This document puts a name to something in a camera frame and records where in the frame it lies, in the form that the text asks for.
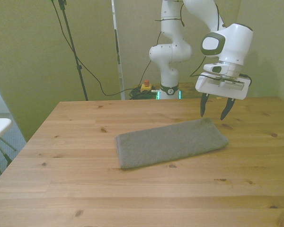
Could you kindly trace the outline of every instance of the white chair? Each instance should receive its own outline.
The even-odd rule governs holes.
[[[16,148],[14,148],[7,141],[5,141],[3,138],[1,138],[1,136],[3,136],[11,128],[12,125],[13,125],[13,123],[10,119],[0,118],[0,140],[3,141],[6,145],[8,145],[10,148],[12,148],[14,151],[16,151],[17,150]],[[9,166],[9,164],[12,162],[12,160],[5,153],[5,151],[2,149],[2,147],[0,147],[0,151],[8,162],[7,166]]]

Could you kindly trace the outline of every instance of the wooden table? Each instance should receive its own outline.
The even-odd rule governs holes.
[[[221,150],[121,170],[114,137],[200,118],[200,99],[62,102],[0,177],[0,227],[284,227],[284,102],[209,99]]]

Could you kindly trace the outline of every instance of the floor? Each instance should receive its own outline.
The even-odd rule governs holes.
[[[17,124],[15,123],[14,119],[12,118],[10,113],[0,113],[0,118],[9,118],[13,121],[13,126],[11,129],[5,133],[2,138],[5,139],[8,143],[10,143],[12,146],[14,146],[17,151],[14,151],[9,146],[7,146],[5,143],[3,143],[0,140],[0,146],[5,150],[7,155],[13,160],[17,154],[20,152],[20,150],[25,146],[26,141],[24,140]],[[7,161],[0,152],[0,170],[3,172],[6,169]]]

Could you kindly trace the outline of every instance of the folded towel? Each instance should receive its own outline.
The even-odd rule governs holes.
[[[190,157],[229,143],[210,118],[129,132],[115,141],[122,169]]]

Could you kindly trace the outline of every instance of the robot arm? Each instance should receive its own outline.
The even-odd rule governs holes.
[[[244,99],[250,85],[249,79],[239,78],[245,56],[248,53],[253,31],[240,24],[232,24],[226,29],[207,34],[201,46],[207,57],[219,57],[219,63],[206,64],[196,83],[196,90],[202,92],[201,116],[209,94],[228,97],[227,105],[221,115],[223,120],[231,110],[236,99]]]
[[[248,53],[253,32],[249,27],[232,24],[225,28],[217,6],[213,0],[183,0],[187,10],[206,23],[209,30],[201,45],[202,53],[207,57],[219,57],[219,62],[204,65],[204,70],[196,83],[196,89],[202,92],[201,116],[209,94],[228,97],[229,100],[221,115],[227,115],[235,99],[246,97],[250,81],[239,78],[244,58]],[[172,40],[172,44],[160,44],[150,50],[150,59],[161,71],[161,97],[176,98],[178,71],[170,69],[169,63],[187,61],[192,50],[181,35],[180,8],[182,3],[175,0],[163,0],[161,11],[162,33]]]
[[[181,34],[180,10],[182,2],[163,0],[161,9],[161,32],[171,39],[171,44],[159,44],[150,49],[150,59],[157,64],[161,72],[160,97],[175,99],[179,97],[178,71],[170,68],[172,62],[187,61],[192,56],[191,46]]]

